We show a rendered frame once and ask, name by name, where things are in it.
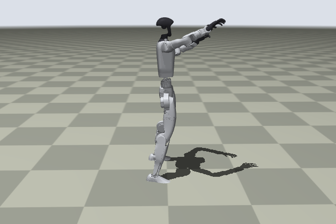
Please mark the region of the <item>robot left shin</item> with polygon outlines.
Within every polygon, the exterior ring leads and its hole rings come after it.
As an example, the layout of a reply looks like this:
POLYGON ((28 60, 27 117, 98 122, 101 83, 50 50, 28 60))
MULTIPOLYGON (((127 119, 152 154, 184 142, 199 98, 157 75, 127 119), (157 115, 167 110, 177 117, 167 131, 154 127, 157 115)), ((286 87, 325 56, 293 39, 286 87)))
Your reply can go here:
POLYGON ((164 132, 160 132, 160 131, 156 130, 155 143, 156 143, 156 137, 161 133, 164 133, 164 132))

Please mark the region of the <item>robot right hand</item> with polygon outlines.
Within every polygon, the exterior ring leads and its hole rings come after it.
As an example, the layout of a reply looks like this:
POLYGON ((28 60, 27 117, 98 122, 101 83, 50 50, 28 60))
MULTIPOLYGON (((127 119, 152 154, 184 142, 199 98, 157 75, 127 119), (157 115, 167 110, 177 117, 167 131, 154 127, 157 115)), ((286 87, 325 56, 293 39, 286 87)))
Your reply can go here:
POLYGON ((217 28, 217 27, 216 27, 217 24, 219 24, 219 25, 222 26, 221 23, 225 24, 225 21, 226 21, 226 20, 220 18, 220 19, 218 19, 217 21, 212 22, 210 25, 207 25, 206 30, 207 30, 207 31, 210 31, 210 30, 212 31, 213 28, 217 28))

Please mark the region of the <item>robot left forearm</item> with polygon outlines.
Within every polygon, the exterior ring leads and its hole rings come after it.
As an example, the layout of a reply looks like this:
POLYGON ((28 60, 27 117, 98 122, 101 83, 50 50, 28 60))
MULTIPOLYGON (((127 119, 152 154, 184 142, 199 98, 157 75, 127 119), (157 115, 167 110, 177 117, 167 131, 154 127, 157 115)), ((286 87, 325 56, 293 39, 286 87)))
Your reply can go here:
POLYGON ((193 42, 189 46, 182 45, 182 46, 180 46, 180 51, 181 52, 186 52, 187 50, 193 49, 196 46, 197 46, 197 43, 195 43, 195 42, 193 42))

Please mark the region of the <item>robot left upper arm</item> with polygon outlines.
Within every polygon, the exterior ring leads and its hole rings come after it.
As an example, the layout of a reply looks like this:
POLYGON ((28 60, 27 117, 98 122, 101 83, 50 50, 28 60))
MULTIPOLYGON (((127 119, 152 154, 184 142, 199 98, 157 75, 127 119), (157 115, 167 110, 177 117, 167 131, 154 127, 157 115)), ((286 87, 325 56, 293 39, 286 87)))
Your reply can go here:
POLYGON ((175 56, 178 56, 178 55, 181 54, 181 51, 180 51, 180 48, 179 48, 179 47, 176 48, 176 49, 174 49, 174 50, 175 50, 175 56))

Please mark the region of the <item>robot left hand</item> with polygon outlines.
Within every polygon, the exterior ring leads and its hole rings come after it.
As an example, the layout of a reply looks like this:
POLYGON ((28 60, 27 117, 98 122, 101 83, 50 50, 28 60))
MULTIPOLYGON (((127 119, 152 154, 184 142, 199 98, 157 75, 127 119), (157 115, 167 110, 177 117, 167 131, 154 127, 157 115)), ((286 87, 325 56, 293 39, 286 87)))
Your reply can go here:
POLYGON ((209 34, 208 34, 208 35, 205 35, 204 37, 201 37, 201 38, 197 39, 196 41, 192 41, 192 43, 195 42, 195 43, 197 43, 197 45, 198 45, 198 44, 199 44, 199 41, 202 41, 202 40, 204 40, 204 39, 207 38, 207 37, 210 38, 210 35, 209 35, 209 34))

